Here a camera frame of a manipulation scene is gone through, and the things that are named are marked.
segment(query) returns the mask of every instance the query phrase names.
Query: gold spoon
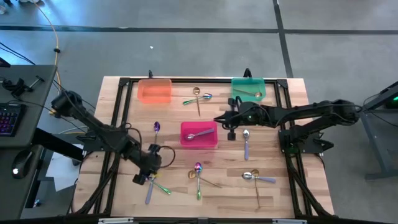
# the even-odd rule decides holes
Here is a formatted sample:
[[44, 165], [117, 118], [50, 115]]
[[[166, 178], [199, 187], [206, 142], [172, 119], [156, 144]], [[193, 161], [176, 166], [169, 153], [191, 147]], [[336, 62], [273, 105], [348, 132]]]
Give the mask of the gold spoon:
[[[260, 172], [259, 172], [259, 170], [254, 169], [251, 171], [251, 174], [255, 177], [258, 177]], [[259, 188], [257, 186], [257, 178], [254, 179], [254, 183], [256, 185], [257, 204], [259, 205], [259, 208], [260, 208], [260, 196], [259, 196]]]
[[[189, 178], [189, 179], [194, 179], [194, 178], [196, 178], [196, 177], [197, 177], [197, 173], [196, 173], [194, 170], [190, 170], [190, 171], [188, 172], [188, 178]], [[214, 185], [214, 186], [216, 186], [216, 187], [222, 188], [222, 186], [217, 185], [217, 184], [214, 184], [214, 183], [211, 183], [210, 181], [205, 180], [205, 179], [203, 179], [202, 177], [199, 177], [199, 178], [200, 178], [201, 180], [205, 181], [205, 182], [208, 182], [209, 184], [212, 184], [212, 185]]]
[[195, 94], [195, 96], [197, 97], [198, 114], [199, 114], [199, 116], [200, 116], [200, 109], [199, 109], [199, 98], [198, 98], [198, 95], [199, 95], [199, 93], [200, 93], [200, 89], [199, 89], [199, 87], [195, 87], [195, 88], [193, 88], [193, 94]]
[[250, 93], [250, 92], [248, 92], [248, 91], [243, 91], [243, 90], [239, 90], [239, 89], [235, 89], [235, 88], [234, 88], [234, 90], [240, 91], [240, 92], [242, 92], [242, 93], [249, 94], [249, 95], [251, 95], [251, 96], [255, 96], [256, 98], [262, 97], [262, 93], [261, 93], [261, 92], [258, 92], [258, 93]]

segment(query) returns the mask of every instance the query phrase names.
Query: orange container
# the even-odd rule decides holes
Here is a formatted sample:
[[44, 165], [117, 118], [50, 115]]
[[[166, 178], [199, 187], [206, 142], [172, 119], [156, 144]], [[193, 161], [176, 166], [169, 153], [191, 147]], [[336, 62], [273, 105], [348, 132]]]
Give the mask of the orange container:
[[138, 99], [143, 103], [170, 103], [172, 81], [158, 78], [139, 80]]

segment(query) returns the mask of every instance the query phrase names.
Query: computer mouse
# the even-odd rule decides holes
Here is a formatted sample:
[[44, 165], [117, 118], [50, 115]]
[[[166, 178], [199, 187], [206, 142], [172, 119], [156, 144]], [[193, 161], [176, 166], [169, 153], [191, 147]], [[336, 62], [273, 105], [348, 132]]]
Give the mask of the computer mouse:
[[15, 179], [24, 178], [29, 172], [30, 162], [32, 160], [33, 152], [30, 150], [22, 150], [17, 154], [12, 162], [11, 174]]

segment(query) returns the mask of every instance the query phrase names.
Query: translucent plastic bin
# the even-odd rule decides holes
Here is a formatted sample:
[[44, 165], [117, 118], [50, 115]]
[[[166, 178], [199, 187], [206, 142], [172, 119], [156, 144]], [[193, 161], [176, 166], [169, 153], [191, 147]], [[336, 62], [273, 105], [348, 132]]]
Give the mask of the translucent plastic bin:
[[262, 78], [233, 78], [232, 97], [240, 96], [243, 101], [261, 101], [266, 97], [266, 84]]
[[139, 80], [137, 97], [143, 103], [170, 103], [172, 81], [159, 78]]
[[[189, 134], [197, 134], [202, 131], [214, 129], [214, 132], [195, 136], [192, 140], [187, 140]], [[188, 148], [214, 148], [217, 146], [217, 123], [214, 121], [184, 121], [181, 123], [180, 144]]]

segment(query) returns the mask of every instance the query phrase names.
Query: white paper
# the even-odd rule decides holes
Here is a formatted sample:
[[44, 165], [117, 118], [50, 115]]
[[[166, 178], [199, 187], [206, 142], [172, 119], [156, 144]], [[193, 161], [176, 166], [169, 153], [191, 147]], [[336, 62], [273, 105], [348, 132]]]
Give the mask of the white paper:
[[[74, 144], [83, 149], [83, 145]], [[53, 177], [55, 190], [59, 191], [72, 186], [79, 176], [80, 166], [74, 166], [72, 160], [59, 153], [53, 153], [46, 177]]]

